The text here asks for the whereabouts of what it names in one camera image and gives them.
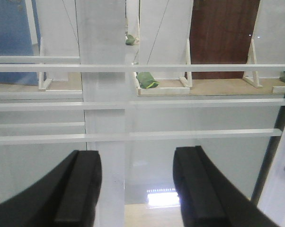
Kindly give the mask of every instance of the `white horizontal bar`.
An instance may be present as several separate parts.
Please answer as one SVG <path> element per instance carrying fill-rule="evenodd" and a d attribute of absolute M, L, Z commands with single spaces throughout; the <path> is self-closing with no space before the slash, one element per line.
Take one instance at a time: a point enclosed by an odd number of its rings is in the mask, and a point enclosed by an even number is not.
<path fill-rule="evenodd" d="M 285 64 L 76 65 L 0 64 L 0 72 L 229 72 L 285 71 Z"/>
<path fill-rule="evenodd" d="M 247 107 L 284 106 L 285 98 L 267 99 L 221 99 L 221 100 L 161 100 L 130 102 L 57 102 L 57 103 L 3 103 L 3 111 L 50 111 L 50 110 L 115 110 L 115 109 L 160 109 L 197 107 Z"/>
<path fill-rule="evenodd" d="M 79 56 L 0 56 L 0 63 L 79 64 Z"/>
<path fill-rule="evenodd" d="M 85 122 L 59 122 L 59 123 L 24 123 L 24 124 L 0 124 L 0 129 L 12 128 L 49 128 L 49 127 L 82 127 Z"/>
<path fill-rule="evenodd" d="M 21 99 L 82 99 L 82 91 L 0 92 L 0 100 Z"/>
<path fill-rule="evenodd" d="M 285 98 L 131 101 L 135 108 L 284 106 Z"/>
<path fill-rule="evenodd" d="M 0 136 L 0 145 L 45 144 L 45 143 L 80 143 L 111 142 L 135 140 L 178 140 L 209 138 L 242 138 L 280 136 L 279 129 L 240 129 L 240 130 L 205 130 L 205 131 L 154 131 L 131 133 L 102 134 L 64 134 L 34 136 Z"/>

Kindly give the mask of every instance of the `beige floor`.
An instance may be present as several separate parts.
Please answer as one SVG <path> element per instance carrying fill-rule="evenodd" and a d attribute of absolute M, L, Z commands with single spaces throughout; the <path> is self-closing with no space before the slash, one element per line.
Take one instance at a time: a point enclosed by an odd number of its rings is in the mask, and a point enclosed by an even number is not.
<path fill-rule="evenodd" d="M 158 87 L 182 87 L 179 80 L 159 80 Z M 204 95 L 270 95 L 273 86 L 285 86 L 279 79 L 260 79 L 263 87 L 255 88 L 242 79 L 196 79 L 189 96 Z M 69 81 L 51 83 L 48 90 L 81 90 L 81 76 L 70 73 Z M 37 86 L 0 84 L 0 92 L 38 91 Z"/>
<path fill-rule="evenodd" d="M 48 90 L 81 90 L 80 73 L 69 73 L 68 81 L 54 81 Z M 38 86 L 0 84 L 0 92 L 30 92 L 38 91 Z"/>
<path fill-rule="evenodd" d="M 149 209 L 147 204 L 125 205 L 125 227 L 182 227 L 180 207 Z"/>
<path fill-rule="evenodd" d="M 183 87 L 179 80 L 158 80 L 158 87 Z M 263 87 L 253 87 L 242 79 L 195 79 L 189 96 L 270 95 L 273 86 L 285 86 L 279 79 L 260 79 Z"/>

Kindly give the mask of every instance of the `white wooden frame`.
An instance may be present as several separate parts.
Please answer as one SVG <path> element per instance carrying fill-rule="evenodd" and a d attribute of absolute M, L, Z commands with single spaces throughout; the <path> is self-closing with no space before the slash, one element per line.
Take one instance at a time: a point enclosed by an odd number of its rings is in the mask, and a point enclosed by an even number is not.
<path fill-rule="evenodd" d="M 141 88 L 136 72 L 133 72 L 133 79 L 138 96 L 167 96 L 167 95 L 188 95 L 190 94 L 189 87 L 155 87 L 144 89 Z"/>
<path fill-rule="evenodd" d="M 251 39 L 249 53 L 248 53 L 248 61 L 247 63 L 257 64 L 257 58 L 256 58 L 256 50 L 255 50 L 255 44 L 254 39 Z M 252 71 L 253 78 L 247 75 L 247 72 L 244 72 L 244 75 L 242 79 L 249 84 L 251 84 L 254 87 L 262 87 L 262 85 L 259 82 L 259 74 L 258 71 Z"/>
<path fill-rule="evenodd" d="M 285 86 L 273 86 L 272 87 L 273 94 L 284 94 L 285 93 Z"/>
<path fill-rule="evenodd" d="M 40 38 L 39 55 L 40 56 L 45 55 L 44 39 L 42 37 Z M 40 90 L 40 91 L 46 91 L 53 81 L 53 78 L 46 78 L 46 80 L 44 80 L 44 74 L 45 74 L 45 72 L 39 72 L 38 73 L 38 90 Z"/>
<path fill-rule="evenodd" d="M 186 64 L 191 65 L 190 40 L 189 39 L 187 39 L 187 44 L 186 44 Z M 193 85 L 191 72 L 187 72 L 187 79 L 185 77 L 179 77 L 179 80 L 185 87 L 192 87 Z"/>

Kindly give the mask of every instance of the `brown wooden door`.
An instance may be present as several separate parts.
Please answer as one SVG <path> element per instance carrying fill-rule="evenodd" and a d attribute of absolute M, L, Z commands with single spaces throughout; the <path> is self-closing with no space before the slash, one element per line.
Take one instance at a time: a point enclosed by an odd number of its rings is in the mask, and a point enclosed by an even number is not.
<path fill-rule="evenodd" d="M 259 0 L 194 0 L 192 64 L 247 63 Z M 242 78 L 243 72 L 193 72 L 194 79 Z"/>

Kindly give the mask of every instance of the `wooden base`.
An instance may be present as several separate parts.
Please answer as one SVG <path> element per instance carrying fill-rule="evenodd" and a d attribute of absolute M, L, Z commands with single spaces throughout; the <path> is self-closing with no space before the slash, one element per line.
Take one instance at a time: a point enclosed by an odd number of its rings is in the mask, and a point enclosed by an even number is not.
<path fill-rule="evenodd" d="M 155 88 L 141 88 L 138 80 L 136 79 L 136 72 L 133 73 L 134 83 L 136 87 L 136 93 L 138 96 L 175 96 L 175 95 L 188 95 L 190 94 L 190 88 L 184 87 L 179 79 L 175 80 L 160 80 L 159 85 Z"/>

